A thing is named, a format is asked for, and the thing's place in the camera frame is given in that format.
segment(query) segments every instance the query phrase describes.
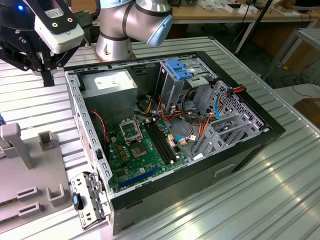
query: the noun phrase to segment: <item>red wire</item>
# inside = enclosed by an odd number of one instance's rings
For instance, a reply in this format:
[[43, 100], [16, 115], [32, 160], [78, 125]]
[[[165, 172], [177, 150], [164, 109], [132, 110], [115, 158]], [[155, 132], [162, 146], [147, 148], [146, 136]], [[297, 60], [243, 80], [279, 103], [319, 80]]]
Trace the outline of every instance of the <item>red wire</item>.
[[101, 121], [101, 124], [102, 124], [102, 127], [103, 127], [103, 136], [104, 136], [104, 150], [106, 151], [107, 150], [107, 131], [106, 131], [106, 127], [105, 127], [105, 121], [103, 120], [103, 118], [98, 114], [96, 113], [95, 111], [93, 110], [90, 110], [91, 113], [93, 113], [94, 115], [96, 115], [100, 121]]

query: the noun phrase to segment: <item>metal workbench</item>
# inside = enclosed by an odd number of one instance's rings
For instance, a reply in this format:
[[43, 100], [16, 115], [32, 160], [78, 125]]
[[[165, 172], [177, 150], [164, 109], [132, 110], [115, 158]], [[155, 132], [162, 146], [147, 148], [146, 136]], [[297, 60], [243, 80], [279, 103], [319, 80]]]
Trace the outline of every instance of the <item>metal workbench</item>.
[[320, 50], [320, 28], [295, 29], [291, 33], [287, 41], [283, 44], [283, 46], [281, 47], [277, 55], [273, 58], [272, 62], [269, 64], [265, 73], [262, 75], [261, 78], [263, 80], [266, 80], [267, 77], [270, 76], [270, 74], [275, 70], [275, 67], [279, 63], [280, 59], [288, 52], [289, 48], [291, 48], [292, 44], [297, 40], [305, 41], [309, 43], [312, 47]]
[[[320, 239], [319, 130], [286, 104], [217, 41], [174, 39], [160, 47], [134, 43], [137, 57], [206, 51], [247, 87], [286, 132], [247, 167], [182, 202], [112, 236], [107, 222], [83, 231], [73, 206], [0, 235], [0, 239]], [[69, 65], [97, 62], [81, 48]], [[18, 122], [22, 138], [51, 130], [59, 135], [68, 178], [90, 170], [73, 120], [63, 72], [54, 87], [40, 77], [0, 64], [0, 112]]]

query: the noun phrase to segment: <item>green circuit board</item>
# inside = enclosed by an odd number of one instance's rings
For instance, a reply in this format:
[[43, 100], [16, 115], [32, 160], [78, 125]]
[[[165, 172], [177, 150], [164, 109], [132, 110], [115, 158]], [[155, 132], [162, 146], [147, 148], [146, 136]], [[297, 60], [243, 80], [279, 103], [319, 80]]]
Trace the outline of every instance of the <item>green circuit board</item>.
[[[162, 135], [158, 137], [166, 139], [170, 132], [164, 121], [160, 119], [157, 120], [155, 124], [162, 132]], [[120, 127], [109, 133], [109, 139], [111, 139], [111, 136], [115, 137], [115, 142], [110, 141], [109, 144], [109, 166], [113, 174], [109, 180], [109, 185], [115, 193], [142, 183], [148, 178], [153, 178], [164, 172], [180, 167], [187, 162], [180, 148], [176, 148], [175, 151], [172, 148], [172, 152], [174, 152], [176, 156], [175, 161], [169, 164], [165, 163], [153, 143], [152, 138], [149, 136], [144, 123], [140, 123], [139, 127], [143, 135], [141, 142], [134, 141], [126, 144]], [[122, 184], [128, 183], [127, 181], [136, 177], [141, 179], [122, 186]]]

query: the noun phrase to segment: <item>white label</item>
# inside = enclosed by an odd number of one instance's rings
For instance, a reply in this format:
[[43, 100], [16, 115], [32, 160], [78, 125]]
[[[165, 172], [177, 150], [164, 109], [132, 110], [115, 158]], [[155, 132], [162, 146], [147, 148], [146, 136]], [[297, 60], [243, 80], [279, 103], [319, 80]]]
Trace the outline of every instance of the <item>white label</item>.
[[133, 83], [125, 71], [120, 71], [109, 76], [97, 77], [94, 82], [99, 90], [121, 85], [133, 87]]
[[51, 19], [55, 19], [63, 15], [60, 8], [50, 9], [48, 11], [45, 11], [45, 14]]
[[198, 154], [197, 156], [195, 156], [193, 159], [194, 160], [197, 160], [197, 159], [200, 159], [200, 158], [203, 158], [203, 154], [202, 153], [200, 153], [200, 154]]

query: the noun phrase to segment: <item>blue cable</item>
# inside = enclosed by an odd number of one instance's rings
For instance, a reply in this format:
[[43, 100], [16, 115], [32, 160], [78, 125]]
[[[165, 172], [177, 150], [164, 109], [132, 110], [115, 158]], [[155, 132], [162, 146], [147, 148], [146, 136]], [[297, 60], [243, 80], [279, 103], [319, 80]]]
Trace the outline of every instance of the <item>blue cable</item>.
[[219, 109], [218, 109], [218, 101], [219, 101], [219, 97], [221, 94], [227, 94], [227, 91], [222, 91], [218, 94], [218, 96], [216, 96], [215, 99], [215, 104], [214, 104], [214, 111], [215, 111], [215, 115], [217, 116], [218, 119], [220, 119], [220, 114], [219, 114]]
[[190, 139], [190, 140], [192, 140], [190, 137], [187, 137], [187, 136], [183, 136], [183, 135], [180, 135], [180, 136], [177, 136], [174, 140], [175, 141], [178, 141], [179, 139]]

